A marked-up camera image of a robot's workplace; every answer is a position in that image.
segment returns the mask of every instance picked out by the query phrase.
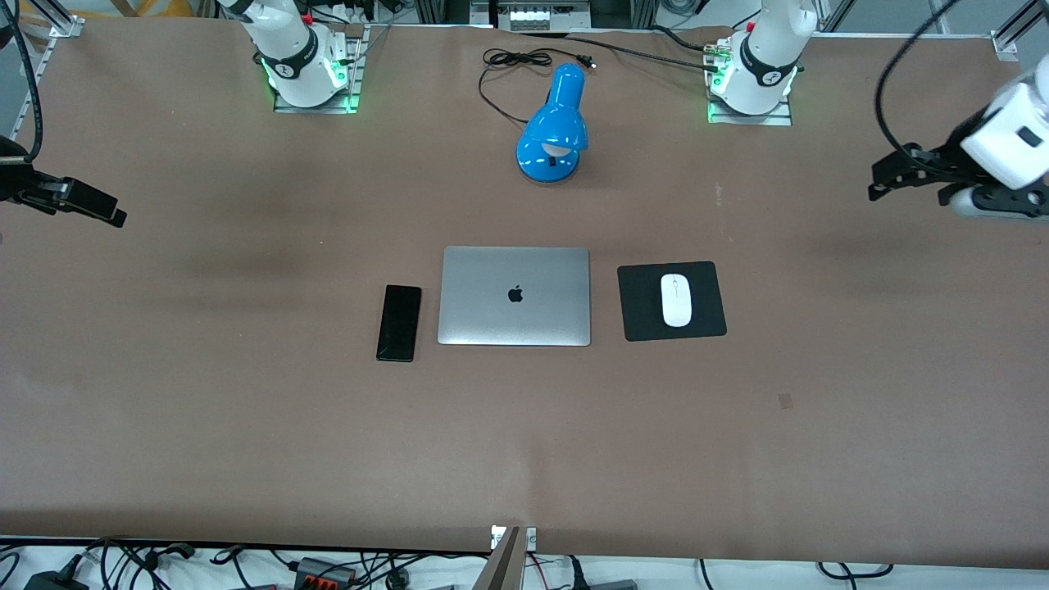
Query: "blue desk lamp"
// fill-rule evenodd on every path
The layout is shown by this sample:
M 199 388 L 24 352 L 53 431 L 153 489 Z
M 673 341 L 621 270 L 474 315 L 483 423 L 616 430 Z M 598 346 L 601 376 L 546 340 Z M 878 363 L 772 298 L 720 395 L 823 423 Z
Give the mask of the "blue desk lamp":
M 540 183 L 568 178 L 579 165 L 579 152 L 590 147 L 586 122 L 579 114 L 586 76 L 574 63 L 554 70 L 547 104 L 524 127 L 517 142 L 517 166 Z

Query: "laptop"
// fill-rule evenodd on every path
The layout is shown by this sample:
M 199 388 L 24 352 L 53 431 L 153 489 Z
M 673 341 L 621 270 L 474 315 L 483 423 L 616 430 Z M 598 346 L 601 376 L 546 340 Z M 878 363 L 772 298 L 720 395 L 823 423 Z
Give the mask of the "laptop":
M 437 342 L 590 344 L 590 252 L 449 246 L 441 278 Z

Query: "white mouse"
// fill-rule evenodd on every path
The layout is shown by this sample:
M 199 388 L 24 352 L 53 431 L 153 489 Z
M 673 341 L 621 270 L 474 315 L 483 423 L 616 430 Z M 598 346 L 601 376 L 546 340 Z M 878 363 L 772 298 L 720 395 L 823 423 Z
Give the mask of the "white mouse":
M 663 298 L 663 321 L 670 328 L 692 321 L 692 292 L 688 279 L 680 274 L 665 274 L 659 281 Z

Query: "table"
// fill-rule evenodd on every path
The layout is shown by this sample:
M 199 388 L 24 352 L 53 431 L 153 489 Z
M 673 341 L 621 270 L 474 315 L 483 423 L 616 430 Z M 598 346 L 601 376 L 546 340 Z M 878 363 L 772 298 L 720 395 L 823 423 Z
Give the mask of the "table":
M 88 23 L 38 164 L 129 218 L 0 208 L 2 532 L 1046 567 L 1049 234 L 868 203 L 899 43 L 814 39 L 768 128 L 707 124 L 694 71 L 398 27 L 330 118 L 270 112 L 235 22 Z M 485 48 L 543 44 L 600 64 L 558 186 L 476 93 Z M 487 89 L 528 115 L 549 73 Z M 890 120 L 937 145 L 1014 73 L 921 42 Z M 449 245 L 588 248 L 593 344 L 437 345 Z M 626 342 L 617 267 L 682 260 L 716 264 L 728 335 Z M 373 360 L 387 283 L 424 289 L 411 364 Z

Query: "black mouse pad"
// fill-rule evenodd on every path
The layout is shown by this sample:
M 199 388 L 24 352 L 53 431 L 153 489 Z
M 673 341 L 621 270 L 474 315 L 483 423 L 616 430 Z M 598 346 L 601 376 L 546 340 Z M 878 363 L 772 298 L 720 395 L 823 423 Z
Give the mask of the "black mouse pad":
M 680 274 L 688 279 L 692 319 L 681 328 L 670 328 L 663 321 L 660 279 L 665 274 Z M 623 333 L 630 342 L 724 336 L 728 333 L 713 262 L 619 267 L 619 301 L 623 305 Z

